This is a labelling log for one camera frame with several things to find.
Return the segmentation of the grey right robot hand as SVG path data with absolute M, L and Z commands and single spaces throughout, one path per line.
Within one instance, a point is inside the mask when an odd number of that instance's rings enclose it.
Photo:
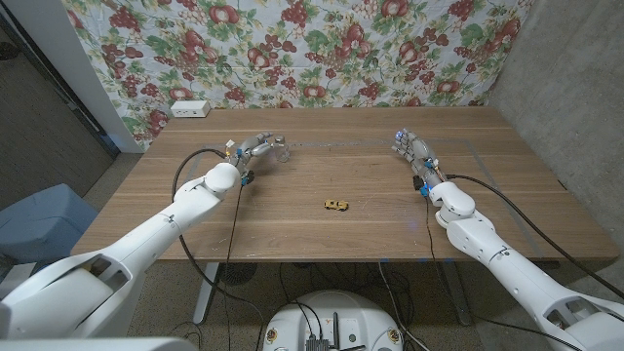
M 395 134 L 392 150 L 404 157 L 414 174 L 431 187 L 446 181 L 439 168 L 439 160 L 433 149 L 415 133 L 403 129 Z

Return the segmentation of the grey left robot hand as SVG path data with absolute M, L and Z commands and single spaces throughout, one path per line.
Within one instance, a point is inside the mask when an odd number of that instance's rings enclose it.
M 274 136 L 273 140 L 269 139 L 272 133 L 263 132 L 255 136 L 245 139 L 229 157 L 228 162 L 233 166 L 242 170 L 246 167 L 253 157 L 260 157 L 268 151 L 273 151 L 278 162 L 286 163 L 290 159 L 290 151 L 286 138 L 282 135 Z

